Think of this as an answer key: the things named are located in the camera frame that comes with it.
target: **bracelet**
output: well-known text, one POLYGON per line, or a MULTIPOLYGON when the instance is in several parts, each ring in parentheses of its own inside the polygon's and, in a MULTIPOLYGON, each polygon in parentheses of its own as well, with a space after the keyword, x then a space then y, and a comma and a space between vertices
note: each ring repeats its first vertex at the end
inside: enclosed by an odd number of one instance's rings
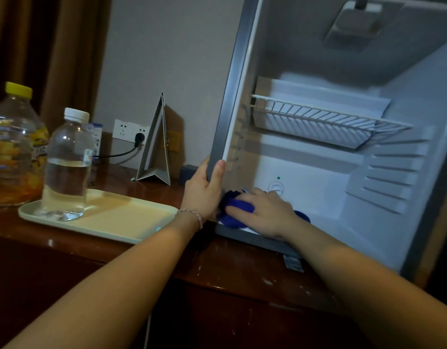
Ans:
POLYGON ((197 218, 198 218, 198 220, 199 220, 199 230, 201 230, 202 228, 203 228, 203 218, 201 218, 201 215, 198 213, 198 212, 196 212, 195 210, 192 210, 192 209, 180 209, 176 214, 175 214, 175 216, 177 216, 179 213, 181 213, 181 212, 192 212, 192 214, 194 214, 195 216, 197 216, 197 218))

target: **light green tray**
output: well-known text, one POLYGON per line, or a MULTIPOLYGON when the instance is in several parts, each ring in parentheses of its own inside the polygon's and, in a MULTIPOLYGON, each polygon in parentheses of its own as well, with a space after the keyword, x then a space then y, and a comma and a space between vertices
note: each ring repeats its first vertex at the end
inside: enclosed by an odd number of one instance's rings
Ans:
POLYGON ((172 206, 94 189, 88 189, 86 210, 74 221, 58 222, 34 215, 40 206, 40 200, 22 205, 18 215, 31 222, 130 244, 154 234, 177 212, 172 206))

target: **white wire rack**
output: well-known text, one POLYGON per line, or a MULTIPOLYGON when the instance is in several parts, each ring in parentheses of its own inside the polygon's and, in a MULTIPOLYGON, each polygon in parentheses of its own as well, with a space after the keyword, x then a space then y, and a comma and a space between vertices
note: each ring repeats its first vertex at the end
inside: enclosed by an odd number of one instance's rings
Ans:
POLYGON ((357 148, 366 140, 385 139, 412 125, 290 103, 252 94, 251 107, 257 127, 357 148))

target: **white wall socket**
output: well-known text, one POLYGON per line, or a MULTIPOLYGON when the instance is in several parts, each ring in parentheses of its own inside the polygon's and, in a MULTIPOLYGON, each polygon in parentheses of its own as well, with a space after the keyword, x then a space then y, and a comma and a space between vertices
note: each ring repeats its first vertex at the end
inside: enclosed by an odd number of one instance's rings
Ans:
POLYGON ((124 122, 116 119, 112 138, 134 143, 135 136, 138 133, 144 134, 144 141, 141 143, 144 144, 149 133, 149 126, 141 126, 132 122, 124 122))

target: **yellow bottle cap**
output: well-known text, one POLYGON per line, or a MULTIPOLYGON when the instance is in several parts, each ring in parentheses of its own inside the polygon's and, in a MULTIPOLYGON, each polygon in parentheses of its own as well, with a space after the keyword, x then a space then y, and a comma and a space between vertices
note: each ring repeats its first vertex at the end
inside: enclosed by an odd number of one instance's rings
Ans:
POLYGON ((5 93, 18 95, 28 99, 31 99, 33 96, 33 90, 30 87, 25 87, 12 82, 5 82, 5 93))

